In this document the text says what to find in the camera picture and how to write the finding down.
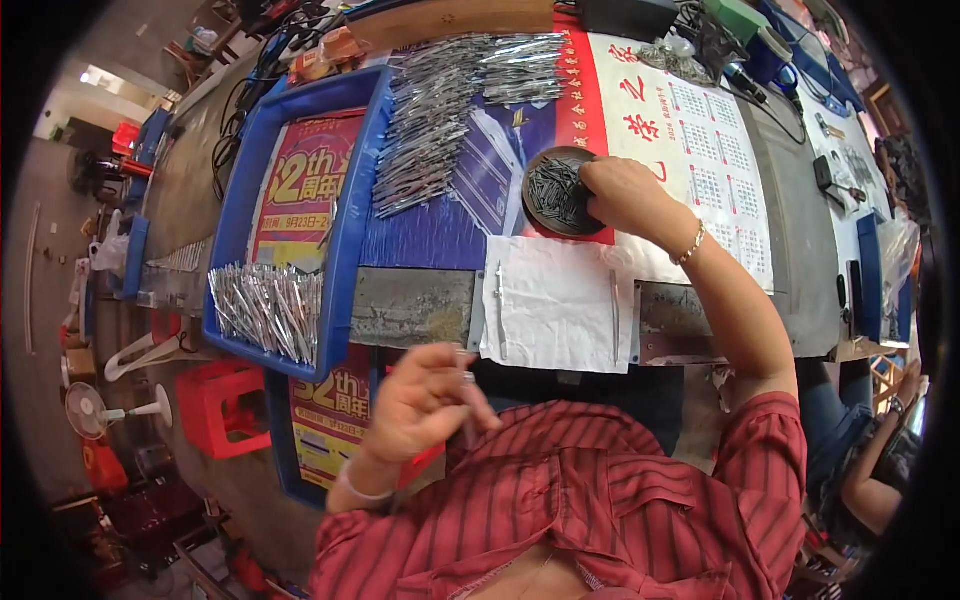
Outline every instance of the hand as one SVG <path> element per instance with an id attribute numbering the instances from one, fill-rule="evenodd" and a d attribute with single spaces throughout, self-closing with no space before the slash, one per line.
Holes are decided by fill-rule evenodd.
<path id="1" fill-rule="evenodd" d="M 903 408 L 910 408 L 913 401 L 917 399 L 917 394 L 920 393 L 920 379 L 920 361 L 914 360 L 903 370 L 903 379 L 900 380 L 900 388 L 897 389 L 897 397 L 903 403 Z"/>
<path id="2" fill-rule="evenodd" d="M 580 167 L 580 179 L 596 195 L 587 212 L 605 225 L 650 240 L 671 256 L 688 251 L 697 238 L 700 223 L 693 211 L 671 198 L 639 162 L 597 156 Z"/>
<path id="3" fill-rule="evenodd" d="M 380 387 L 364 449 L 400 464 L 445 442 L 467 419 L 481 430 L 499 429 L 487 397 L 465 379 L 474 358 L 453 344 L 411 348 Z"/>

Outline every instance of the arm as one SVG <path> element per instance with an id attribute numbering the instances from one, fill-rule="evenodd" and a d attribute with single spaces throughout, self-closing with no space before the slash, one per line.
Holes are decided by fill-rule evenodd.
<path id="1" fill-rule="evenodd" d="M 580 169 L 596 198 L 588 210 L 603 223 L 645 238 L 677 258 L 693 247 L 700 223 L 642 164 L 600 156 Z M 754 279 L 707 233 L 684 263 L 714 339 L 737 372 L 744 399 L 764 392 L 797 396 L 790 340 L 777 309 Z"/>
<path id="2" fill-rule="evenodd" d="M 900 384 L 900 399 L 909 407 L 920 389 L 920 363 L 914 361 L 906 369 Z M 900 415 L 889 411 L 863 453 L 847 472 L 840 499 L 850 512 L 870 531 L 883 533 L 900 504 L 900 492 L 871 478 L 883 449 L 900 425 Z"/>
<path id="3" fill-rule="evenodd" d="M 390 497 L 370 500 L 356 492 L 378 497 L 395 491 L 403 465 L 449 439 L 467 419 L 481 430 L 501 426 L 483 392 L 465 378 L 470 360 L 452 344 L 420 346 L 403 356 L 380 386 L 364 442 L 326 497 L 329 513 L 389 503 Z"/>

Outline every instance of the red striped shirt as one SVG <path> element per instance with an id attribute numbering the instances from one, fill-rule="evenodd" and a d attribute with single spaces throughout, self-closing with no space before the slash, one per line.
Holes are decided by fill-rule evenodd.
<path id="1" fill-rule="evenodd" d="M 556 400 L 500 414 L 400 513 L 326 519 L 314 598 L 464 598 L 535 543 L 587 584 L 642 598 L 780 598 L 803 541 L 797 400 L 758 396 L 727 426 L 713 476 L 666 458 L 616 408 Z"/>

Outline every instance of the electric fan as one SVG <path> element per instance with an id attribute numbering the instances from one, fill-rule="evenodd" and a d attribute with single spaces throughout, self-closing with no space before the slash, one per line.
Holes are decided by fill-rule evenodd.
<path id="1" fill-rule="evenodd" d="M 174 424 L 174 416 L 170 411 L 170 398 L 163 386 L 157 384 L 154 391 L 154 403 L 134 408 L 131 411 L 123 409 L 108 410 L 104 400 L 91 386 L 85 383 L 75 383 L 66 391 L 66 416 L 74 430 L 88 440 L 99 440 L 107 433 L 107 427 L 115 420 L 142 415 L 161 415 L 167 427 Z"/>

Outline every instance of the table surface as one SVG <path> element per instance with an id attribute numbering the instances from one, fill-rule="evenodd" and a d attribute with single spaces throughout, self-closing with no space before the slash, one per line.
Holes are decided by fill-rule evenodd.
<path id="1" fill-rule="evenodd" d="M 232 64 L 217 88 L 189 110 L 175 115 L 174 122 L 184 128 L 184 133 L 157 162 L 155 180 L 144 205 L 144 214 L 151 220 L 146 259 L 160 258 L 214 234 L 220 203 L 211 187 L 210 157 L 219 138 L 227 95 L 249 72 L 254 59 L 246 57 Z M 837 243 L 828 201 L 816 187 L 811 143 L 807 140 L 803 147 L 798 146 L 765 113 L 746 103 L 738 104 L 767 203 L 776 289 L 773 302 L 794 354 L 853 356 L 849 349 L 834 352 L 838 346 L 852 342 L 841 322 L 836 289 L 840 269 Z M 769 108 L 787 127 L 798 131 L 797 117 L 785 101 L 772 95 Z M 200 317 L 212 243 L 206 245 L 192 273 L 145 267 L 141 305 Z M 439 341 L 466 345 L 474 276 L 473 271 L 360 268 L 350 340 L 387 348 Z M 639 293 L 635 335 L 639 364 L 722 362 L 692 288 L 643 283 Z"/>

